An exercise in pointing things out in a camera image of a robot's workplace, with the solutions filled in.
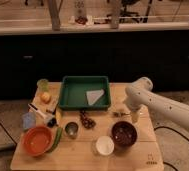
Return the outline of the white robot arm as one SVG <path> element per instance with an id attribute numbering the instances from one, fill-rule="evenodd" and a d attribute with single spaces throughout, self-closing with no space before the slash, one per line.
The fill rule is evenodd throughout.
<path id="1" fill-rule="evenodd" d="M 125 88 L 124 104 L 133 113 L 145 105 L 189 132 L 189 105 L 157 95 L 152 89 L 153 83 L 148 77 L 129 83 Z"/>

